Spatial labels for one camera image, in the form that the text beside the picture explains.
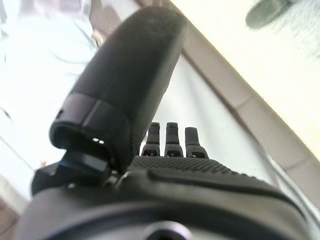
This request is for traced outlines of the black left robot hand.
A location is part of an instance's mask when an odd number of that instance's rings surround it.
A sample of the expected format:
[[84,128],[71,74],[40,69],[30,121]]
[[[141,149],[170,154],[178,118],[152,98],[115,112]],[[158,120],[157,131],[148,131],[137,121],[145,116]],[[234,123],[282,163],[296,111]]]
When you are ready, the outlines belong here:
[[198,131],[153,117],[181,53],[186,18],[128,17],[89,62],[50,130],[62,159],[35,172],[16,240],[309,240],[276,187],[210,159]]

